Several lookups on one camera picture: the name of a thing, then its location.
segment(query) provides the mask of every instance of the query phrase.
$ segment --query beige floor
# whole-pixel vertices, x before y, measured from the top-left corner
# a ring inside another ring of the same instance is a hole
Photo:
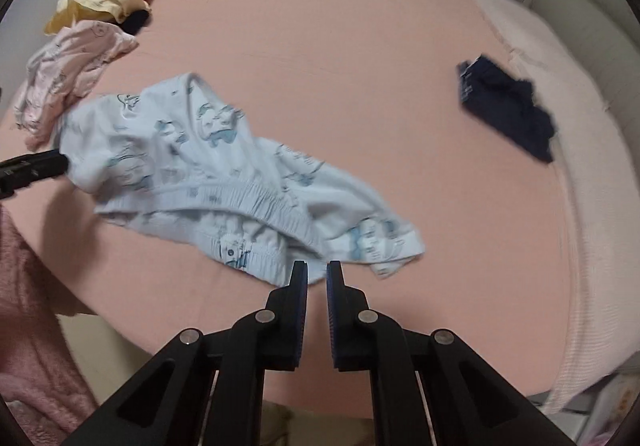
[[[104,402],[148,359],[148,354],[121,337],[99,316],[60,316],[71,352],[98,402]],[[369,446],[372,423],[368,420],[319,416],[266,404],[262,436],[273,442],[287,431],[288,446]]]

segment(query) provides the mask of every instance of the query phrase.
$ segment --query round metal joint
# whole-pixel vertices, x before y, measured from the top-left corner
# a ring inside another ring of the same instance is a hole
[[[369,309],[360,311],[358,313],[358,320],[362,321],[362,323],[375,323],[378,321],[378,313],[370,311]]]
[[[438,331],[433,335],[433,339],[436,340],[436,343],[441,345],[450,345],[453,343],[453,334],[449,331]]]
[[[187,329],[180,333],[180,341],[185,345],[191,345],[200,339],[200,333],[196,329]]]
[[[269,323],[269,321],[273,321],[276,318],[276,315],[267,309],[263,309],[261,311],[258,311],[255,314],[255,320],[258,321],[258,323]]]

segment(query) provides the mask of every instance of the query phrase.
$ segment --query mustard yellow cloth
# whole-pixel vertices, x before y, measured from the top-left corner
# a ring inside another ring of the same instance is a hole
[[[44,27],[45,34],[57,34],[80,20],[122,23],[137,10],[151,12],[144,0],[58,0],[56,13]]]

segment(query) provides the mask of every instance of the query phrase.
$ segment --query navy blue garment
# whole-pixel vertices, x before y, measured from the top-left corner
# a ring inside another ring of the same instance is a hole
[[[551,116],[533,104],[533,85],[513,79],[493,61],[480,56],[460,71],[462,106],[511,139],[536,159],[549,163],[549,139],[556,133]]]

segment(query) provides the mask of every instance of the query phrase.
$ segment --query pink bed sheet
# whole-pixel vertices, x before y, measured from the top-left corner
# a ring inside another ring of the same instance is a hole
[[[155,0],[140,47],[96,93],[198,72],[255,135],[372,184],[427,245],[386,280],[344,267],[370,306],[405,328],[457,332],[525,394],[559,371],[570,305],[564,197],[542,165],[465,114],[455,66],[508,53],[473,0]],[[0,158],[24,152],[7,118]],[[188,245],[102,223],[66,179],[6,203],[44,264],[124,336],[156,352],[185,327],[231,326],[270,285]],[[268,372],[264,397],[370,415],[368,377],[332,369],[325,284],[308,295],[302,364]]]

